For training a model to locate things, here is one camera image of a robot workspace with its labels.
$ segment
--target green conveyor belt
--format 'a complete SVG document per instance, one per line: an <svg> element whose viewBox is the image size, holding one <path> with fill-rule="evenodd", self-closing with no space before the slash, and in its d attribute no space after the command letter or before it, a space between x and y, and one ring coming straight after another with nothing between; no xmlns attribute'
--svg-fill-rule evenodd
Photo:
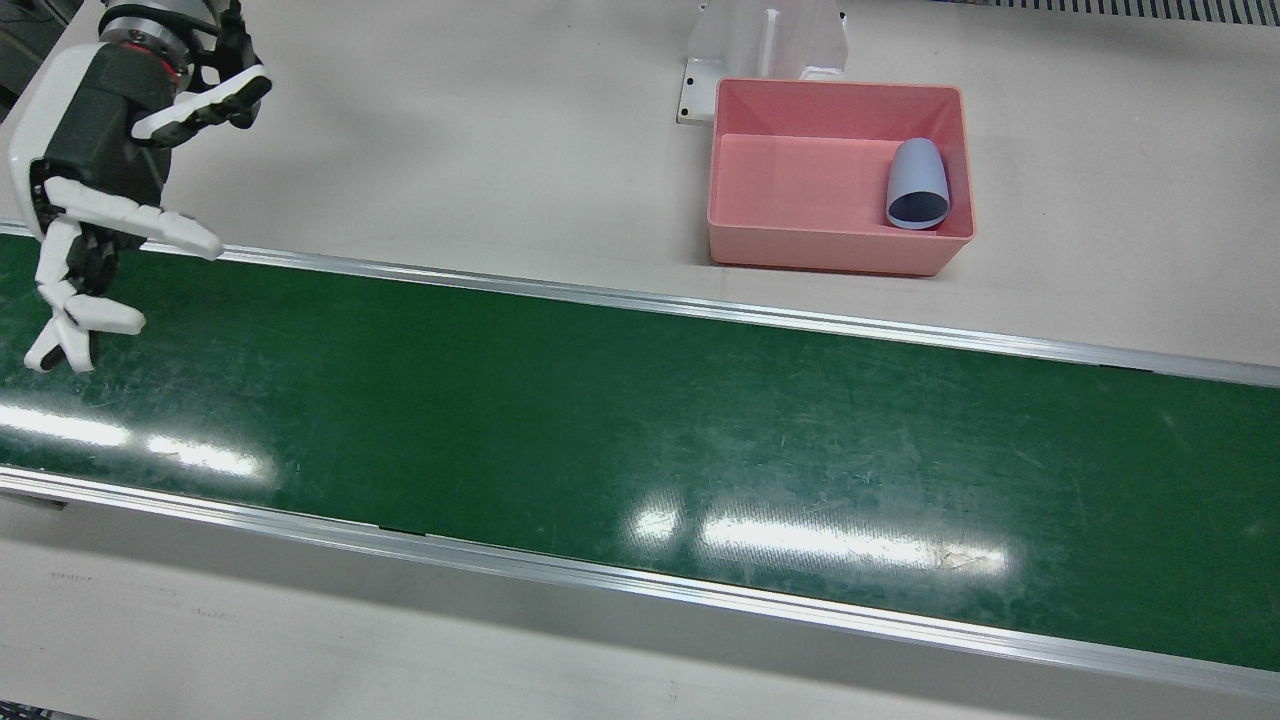
<svg viewBox="0 0 1280 720"><path fill-rule="evenodd" d="M0 464L1280 670L1277 389L154 254L42 377L35 261Z"/></svg>

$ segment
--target gray-blue cup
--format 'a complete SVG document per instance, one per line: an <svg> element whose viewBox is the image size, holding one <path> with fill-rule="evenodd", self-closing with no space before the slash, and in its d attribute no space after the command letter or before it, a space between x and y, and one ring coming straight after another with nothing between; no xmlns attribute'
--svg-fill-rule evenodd
<svg viewBox="0 0 1280 720"><path fill-rule="evenodd" d="M925 137L913 137L893 154L888 172L888 222L908 231L929 229L951 211L947 172L938 146Z"/></svg>

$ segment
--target robotic hand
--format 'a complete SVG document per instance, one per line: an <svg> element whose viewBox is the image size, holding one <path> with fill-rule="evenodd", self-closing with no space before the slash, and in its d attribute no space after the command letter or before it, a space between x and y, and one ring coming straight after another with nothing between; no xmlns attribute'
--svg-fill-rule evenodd
<svg viewBox="0 0 1280 720"><path fill-rule="evenodd" d="M172 149L205 127L248 128L271 90L239 0L104 0L101 42L49 65L9 165L41 241L36 284L52 316L26 364L93 369L97 333L137 334L141 313L102 297L119 254L147 240L212 260L221 242L159 208ZM216 76L216 82L210 82Z"/></svg>

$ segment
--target metal edge rail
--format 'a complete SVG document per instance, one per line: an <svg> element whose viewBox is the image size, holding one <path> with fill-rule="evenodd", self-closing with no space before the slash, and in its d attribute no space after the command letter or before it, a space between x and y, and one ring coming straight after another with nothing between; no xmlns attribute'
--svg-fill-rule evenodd
<svg viewBox="0 0 1280 720"><path fill-rule="evenodd" d="M0 492L88 502L517 580L625 592L989 657L1280 701L1280 673L690 580L0 465Z"/></svg>
<svg viewBox="0 0 1280 720"><path fill-rule="evenodd" d="M31 231L28 231L22 223L0 219L0 234L31 237ZM180 251L164 246L146 246L146 249L152 252L161 252L165 255L184 255ZM332 258L326 255L311 255L284 250L230 246L224 252L223 259L251 265L266 265L274 268L314 270L419 284L479 290L485 292L561 300L603 307L645 310L668 315L726 320L870 340L908 342L913 345L927 345L954 350L973 350L992 352L996 355L1011 355L1016 357L1057 360L1080 365L1103 365L1133 370L1147 370L1162 375L1221 380L1262 387L1280 387L1280 366L1274 365L1254 365L1248 363L1234 363L1230 360L1169 355L1146 350L1126 350L1101 345L1039 340L1002 333L965 331L891 320L874 320L869 318L854 318L801 310L786 310L760 305L699 300L694 297L677 297L650 292L609 290L547 281L486 275L479 273L436 270L394 263Z"/></svg>

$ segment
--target pink bin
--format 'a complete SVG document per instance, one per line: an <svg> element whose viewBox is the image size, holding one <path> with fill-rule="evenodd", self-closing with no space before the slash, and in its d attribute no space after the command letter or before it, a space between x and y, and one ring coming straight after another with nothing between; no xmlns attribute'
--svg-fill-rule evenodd
<svg viewBox="0 0 1280 720"><path fill-rule="evenodd" d="M884 217L893 152L913 137L938 146L951 191L931 231ZM722 81L707 222L717 263L936 275L974 234L960 91Z"/></svg>

